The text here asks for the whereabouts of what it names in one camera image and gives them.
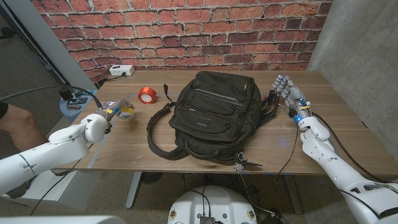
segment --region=black backpack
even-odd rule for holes
[[[164,85],[167,96],[167,85]],[[279,98],[274,91],[261,101],[254,79],[241,75],[218,72],[199,72],[182,91],[177,102],[167,103],[151,117],[147,131],[152,152],[169,160],[191,155],[197,159],[232,162],[239,165],[257,165],[244,158],[243,147],[256,129],[272,117]],[[275,106],[271,112],[272,101]],[[152,140],[152,128],[157,119],[175,106],[169,125],[175,129],[175,144],[170,152],[158,148]]]

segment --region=electrical outlet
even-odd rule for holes
[[[132,65],[113,65],[109,71],[113,76],[120,76],[123,72],[126,72],[126,75],[132,75],[134,73],[134,67]]]

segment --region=robotic arm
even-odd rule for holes
[[[102,141],[110,131],[111,118],[133,118],[133,105],[126,100],[108,101],[80,124],[61,129],[49,142],[0,160],[0,195],[20,186],[40,173],[77,161],[88,154],[87,144]]]
[[[329,131],[312,116],[310,102],[305,101],[304,94],[289,76],[279,75],[272,87],[285,100],[289,116],[304,131],[300,133],[304,153],[322,166],[336,187],[369,205],[343,194],[355,219],[360,224],[397,223],[398,184],[368,180],[339,157],[328,140]]]

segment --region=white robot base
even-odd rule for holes
[[[203,193],[204,187],[197,187],[193,189],[196,192],[188,191],[177,199],[170,209],[167,223],[257,223],[252,205],[242,195],[216,185],[206,186]]]

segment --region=brick wall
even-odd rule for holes
[[[32,3],[89,77],[108,76],[113,64],[137,70],[305,70],[331,6],[289,0]]]

